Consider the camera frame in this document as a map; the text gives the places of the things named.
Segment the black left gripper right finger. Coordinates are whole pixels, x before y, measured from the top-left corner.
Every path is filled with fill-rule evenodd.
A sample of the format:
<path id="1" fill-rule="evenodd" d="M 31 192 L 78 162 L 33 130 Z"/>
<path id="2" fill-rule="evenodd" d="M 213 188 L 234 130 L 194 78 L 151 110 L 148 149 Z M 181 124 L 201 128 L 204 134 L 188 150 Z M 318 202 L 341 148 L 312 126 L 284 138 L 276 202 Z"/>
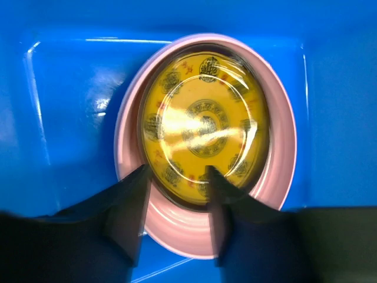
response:
<path id="1" fill-rule="evenodd" d="M 223 282 L 375 282 L 376 208 L 273 209 L 208 166 L 210 232 Z"/>

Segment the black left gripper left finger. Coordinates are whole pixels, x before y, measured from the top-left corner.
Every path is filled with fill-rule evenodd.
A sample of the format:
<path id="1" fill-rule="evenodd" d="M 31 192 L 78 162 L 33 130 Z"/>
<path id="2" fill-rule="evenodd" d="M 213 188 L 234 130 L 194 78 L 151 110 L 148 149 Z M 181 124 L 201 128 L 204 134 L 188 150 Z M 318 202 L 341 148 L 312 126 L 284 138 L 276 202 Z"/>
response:
<path id="1" fill-rule="evenodd" d="M 1 212 L 2 282 L 130 282 L 150 196 L 142 165 L 52 216 Z"/>

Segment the yellow patterned small plate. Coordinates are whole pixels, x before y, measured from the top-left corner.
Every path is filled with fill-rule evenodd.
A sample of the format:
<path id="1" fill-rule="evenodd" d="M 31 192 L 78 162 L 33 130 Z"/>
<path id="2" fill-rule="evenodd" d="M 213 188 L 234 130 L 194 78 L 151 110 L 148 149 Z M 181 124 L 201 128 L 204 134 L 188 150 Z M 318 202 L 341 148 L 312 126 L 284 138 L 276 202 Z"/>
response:
<path id="1" fill-rule="evenodd" d="M 203 212 L 207 166 L 250 192 L 270 143 L 264 91 L 250 64 L 220 44 L 192 44 L 152 72 L 138 109 L 138 141 L 157 189 L 170 202 Z"/>

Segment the blue plastic bin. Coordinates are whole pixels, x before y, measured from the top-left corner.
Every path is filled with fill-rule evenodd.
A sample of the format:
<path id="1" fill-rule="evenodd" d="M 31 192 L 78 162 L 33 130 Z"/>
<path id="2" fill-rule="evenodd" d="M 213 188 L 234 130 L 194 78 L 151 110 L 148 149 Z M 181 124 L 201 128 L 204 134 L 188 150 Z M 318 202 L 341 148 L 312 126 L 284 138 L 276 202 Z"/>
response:
<path id="1" fill-rule="evenodd" d="M 1 210 L 53 215 L 117 181 L 118 109 L 160 48 L 236 38 L 275 70 L 296 118 L 284 209 L 355 213 L 327 282 L 376 281 L 375 1 L 2 1 Z"/>

